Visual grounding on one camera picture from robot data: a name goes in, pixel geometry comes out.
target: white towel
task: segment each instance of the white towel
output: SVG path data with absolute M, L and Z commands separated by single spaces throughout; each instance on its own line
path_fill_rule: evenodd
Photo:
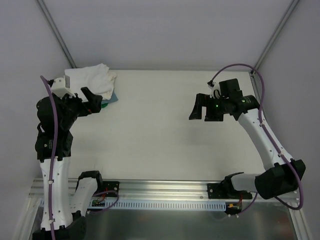
M 66 69 L 64 74 L 70 77 L 71 91 L 77 93 L 84 102 L 88 100 L 81 91 L 83 87 L 88 87 L 92 93 L 101 95 L 104 100 L 109 100 L 117 77 L 117 73 L 109 71 L 109 67 L 103 63 L 84 68 Z

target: black bracket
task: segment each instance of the black bracket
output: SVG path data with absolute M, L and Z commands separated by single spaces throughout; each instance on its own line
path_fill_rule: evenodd
M 105 191 L 116 191 L 119 194 L 120 182 L 119 181 L 103 181 L 101 189 L 99 189 L 96 194 L 105 192 Z M 115 198 L 117 194 L 110 192 L 105 195 L 106 197 Z
M 235 175 L 243 174 L 237 172 L 228 175 L 219 183 L 208 183 L 206 185 L 209 199 L 252 199 L 252 194 L 247 191 L 237 191 L 234 189 L 231 178 Z
M 96 170 L 93 170 L 93 171 L 83 171 L 81 173 L 81 175 L 78 177 L 78 182 L 76 183 L 75 190 L 78 189 L 79 181 L 81 179 L 85 179 L 85 178 L 96 179 L 98 193 L 101 192 L 104 189 L 104 188 L 102 188 L 103 187 L 103 179 L 102 179 L 102 176 L 101 176 L 100 172 L 96 171 Z

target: green cloth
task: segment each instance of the green cloth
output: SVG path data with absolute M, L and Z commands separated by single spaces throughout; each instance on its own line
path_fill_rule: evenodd
M 108 103 L 101 104 L 102 109 L 104 109 L 106 106 L 108 106 Z

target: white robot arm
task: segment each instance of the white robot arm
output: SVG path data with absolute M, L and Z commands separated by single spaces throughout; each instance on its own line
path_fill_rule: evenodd
M 295 191 L 306 166 L 302 160 L 294 160 L 283 148 L 263 113 L 259 117 L 260 105 L 256 98 L 252 95 L 243 96 L 236 78 L 219 83 L 221 94 L 214 92 L 216 88 L 212 82 L 209 83 L 211 94 L 196 95 L 189 119 L 201 119 L 202 107 L 206 107 L 206 122 L 223 121 L 224 114 L 232 115 L 250 136 L 265 169 L 259 174 L 229 175 L 219 187 L 224 188 L 223 191 L 230 196 L 237 195 L 238 191 L 250 191 L 259 193 L 264 199 Z
M 33 233 L 32 239 L 81 240 L 86 234 L 87 207 L 94 193 L 102 191 L 103 179 L 99 171 L 83 172 L 69 203 L 68 173 L 73 141 L 70 128 L 78 117 L 99 113 L 102 96 L 83 87 L 81 91 L 88 102 L 82 102 L 69 89 L 67 76 L 50 81 L 41 78 L 49 97 L 36 105 L 40 124 L 35 150 L 43 177 L 44 207 L 40 230 Z

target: black mount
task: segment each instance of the black mount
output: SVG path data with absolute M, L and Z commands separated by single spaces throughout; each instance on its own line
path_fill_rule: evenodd
M 102 183 L 102 190 L 101 191 L 96 191 L 96 194 L 99 192 L 104 192 L 104 191 L 116 191 L 119 193 L 119 188 L 120 188 L 120 182 L 119 181 L 103 181 Z M 110 192 L 106 194 L 106 197 L 112 197 L 115 198 L 117 197 L 117 194 Z
M 237 191 L 234 189 L 231 178 L 235 175 L 243 174 L 237 172 L 224 177 L 219 183 L 208 183 L 206 185 L 209 199 L 252 199 L 252 194 L 247 191 Z
M 84 171 L 81 173 L 81 175 L 78 177 L 78 182 L 76 183 L 76 187 L 75 190 L 78 189 L 79 186 L 79 181 L 81 179 L 85 179 L 85 178 L 92 178 L 96 180 L 97 183 L 97 192 L 101 192 L 103 191 L 103 179 L 102 179 L 102 175 L 99 171 L 93 170 L 93 171 Z
M 41 123 L 39 123 L 37 129 L 38 137 L 35 143 L 35 150 L 37 153 L 37 159 L 43 163 L 45 159 L 51 158 L 54 140 L 53 137 L 48 136 L 48 134 L 45 132 L 42 132 Z M 58 134 L 55 150 L 55 156 L 58 157 L 58 161 L 62 161 L 63 158 L 71 156 L 71 145 L 73 139 L 74 137 L 70 131 L 61 131 L 60 134 Z

